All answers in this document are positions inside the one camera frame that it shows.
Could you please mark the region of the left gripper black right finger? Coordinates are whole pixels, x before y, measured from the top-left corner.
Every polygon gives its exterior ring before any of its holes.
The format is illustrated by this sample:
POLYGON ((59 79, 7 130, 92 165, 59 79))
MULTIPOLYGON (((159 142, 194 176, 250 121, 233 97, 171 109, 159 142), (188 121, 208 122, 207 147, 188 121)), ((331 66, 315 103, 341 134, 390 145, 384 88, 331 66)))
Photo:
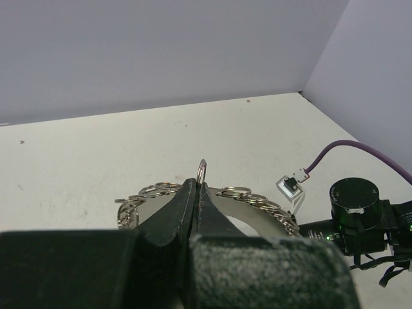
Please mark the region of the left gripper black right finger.
POLYGON ((198 188, 189 240, 190 308, 359 308, 337 247, 285 237, 248 237, 198 188))

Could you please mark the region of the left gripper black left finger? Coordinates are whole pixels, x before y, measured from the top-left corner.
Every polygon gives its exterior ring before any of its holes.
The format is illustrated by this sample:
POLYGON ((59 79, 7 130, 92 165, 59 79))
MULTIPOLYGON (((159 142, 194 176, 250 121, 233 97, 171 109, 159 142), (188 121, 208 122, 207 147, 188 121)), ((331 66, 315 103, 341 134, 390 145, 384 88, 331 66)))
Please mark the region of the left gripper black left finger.
POLYGON ((185 281, 196 181, 132 230, 1 234, 2 308, 144 308, 185 281))

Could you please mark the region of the metal ring disc with keyrings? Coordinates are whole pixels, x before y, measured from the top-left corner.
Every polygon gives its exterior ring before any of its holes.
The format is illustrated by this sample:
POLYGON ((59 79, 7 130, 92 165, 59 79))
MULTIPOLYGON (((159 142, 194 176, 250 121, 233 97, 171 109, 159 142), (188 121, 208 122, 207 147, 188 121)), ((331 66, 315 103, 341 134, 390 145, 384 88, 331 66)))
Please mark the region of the metal ring disc with keyrings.
MULTIPOLYGON (((181 191, 182 184, 156 182, 143 187, 135 195, 119 198, 117 227, 131 230, 140 224, 139 210, 153 207, 154 214, 181 191)), ((293 214, 248 187, 207 187, 199 195, 203 201, 192 211, 193 238, 283 238, 300 236, 293 214)))

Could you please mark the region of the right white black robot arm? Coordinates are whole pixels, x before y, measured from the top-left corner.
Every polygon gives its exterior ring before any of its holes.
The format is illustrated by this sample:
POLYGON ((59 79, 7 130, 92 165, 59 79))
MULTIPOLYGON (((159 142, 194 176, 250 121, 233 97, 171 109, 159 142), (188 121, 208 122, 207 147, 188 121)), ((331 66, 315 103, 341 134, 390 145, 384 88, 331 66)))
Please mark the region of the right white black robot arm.
POLYGON ((329 190, 331 218, 300 225, 300 235, 334 243, 353 259, 352 270, 389 268, 379 281, 385 287, 411 271, 411 202, 382 200, 377 186, 363 178, 345 178, 329 190))

